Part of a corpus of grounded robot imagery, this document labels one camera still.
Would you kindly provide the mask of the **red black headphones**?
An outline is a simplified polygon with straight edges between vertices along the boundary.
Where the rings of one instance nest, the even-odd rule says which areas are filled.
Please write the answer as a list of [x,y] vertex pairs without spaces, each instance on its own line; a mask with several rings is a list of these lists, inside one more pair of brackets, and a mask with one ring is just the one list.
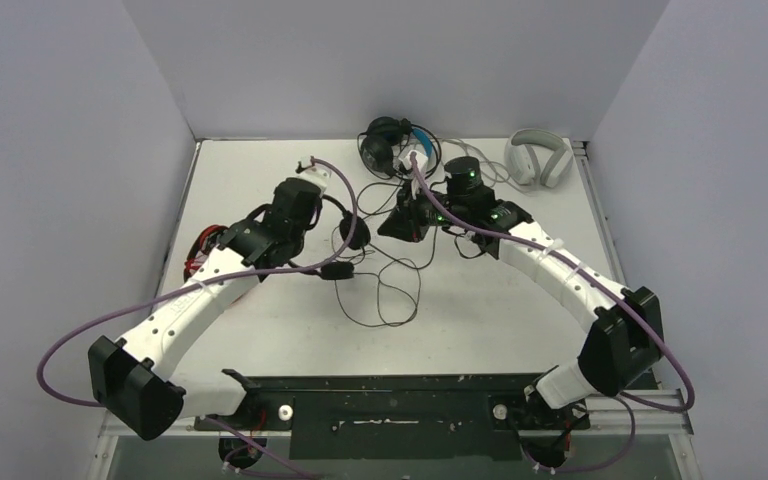
[[213,224],[206,227],[194,240],[188,251],[183,268],[183,280],[189,280],[206,261],[222,234],[228,229],[225,225]]

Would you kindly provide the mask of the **white grey headphones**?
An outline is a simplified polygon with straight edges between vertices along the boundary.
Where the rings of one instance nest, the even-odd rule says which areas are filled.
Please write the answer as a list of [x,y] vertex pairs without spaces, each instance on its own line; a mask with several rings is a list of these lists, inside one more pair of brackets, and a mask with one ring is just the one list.
[[570,143],[553,132],[522,129],[514,132],[504,149],[504,164],[518,185],[557,187],[570,171],[574,151]]

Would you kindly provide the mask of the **small black headphones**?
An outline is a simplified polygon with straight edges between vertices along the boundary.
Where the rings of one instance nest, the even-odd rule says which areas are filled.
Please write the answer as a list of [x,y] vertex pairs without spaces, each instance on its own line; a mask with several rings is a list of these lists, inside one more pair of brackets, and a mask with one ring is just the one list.
[[[317,224],[324,202],[328,202],[335,206],[341,213],[338,231],[340,232],[346,248],[363,252],[365,247],[371,241],[371,233],[368,225],[356,213],[352,213],[340,201],[329,195],[324,195],[322,197],[322,200],[317,207],[315,221],[310,228]],[[326,281],[349,280],[355,276],[355,267],[351,261],[334,260],[322,267],[304,271],[303,274]]]

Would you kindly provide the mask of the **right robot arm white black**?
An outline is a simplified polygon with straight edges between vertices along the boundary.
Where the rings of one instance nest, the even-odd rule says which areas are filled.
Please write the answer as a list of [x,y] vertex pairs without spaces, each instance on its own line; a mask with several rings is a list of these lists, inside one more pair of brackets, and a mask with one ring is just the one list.
[[526,414],[536,426],[561,420],[566,406],[590,395],[615,397],[662,356],[657,297],[607,279],[569,253],[519,205],[497,198],[482,179],[479,162],[462,156],[444,168],[445,189],[422,178],[427,157],[412,150],[398,169],[409,182],[381,236],[422,240],[430,227],[459,227],[479,250],[526,275],[580,325],[586,338],[572,360],[550,368],[526,387]]

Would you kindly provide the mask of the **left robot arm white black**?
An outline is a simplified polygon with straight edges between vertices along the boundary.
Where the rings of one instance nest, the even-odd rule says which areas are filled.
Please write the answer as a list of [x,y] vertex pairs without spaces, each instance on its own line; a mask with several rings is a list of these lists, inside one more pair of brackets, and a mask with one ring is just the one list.
[[186,352],[226,309],[272,270],[298,255],[329,173],[306,170],[282,181],[262,220],[233,224],[185,283],[116,340],[99,337],[89,348],[94,398],[143,440],[177,420],[217,414],[236,430],[258,419],[254,383],[231,369],[193,378],[173,377]]

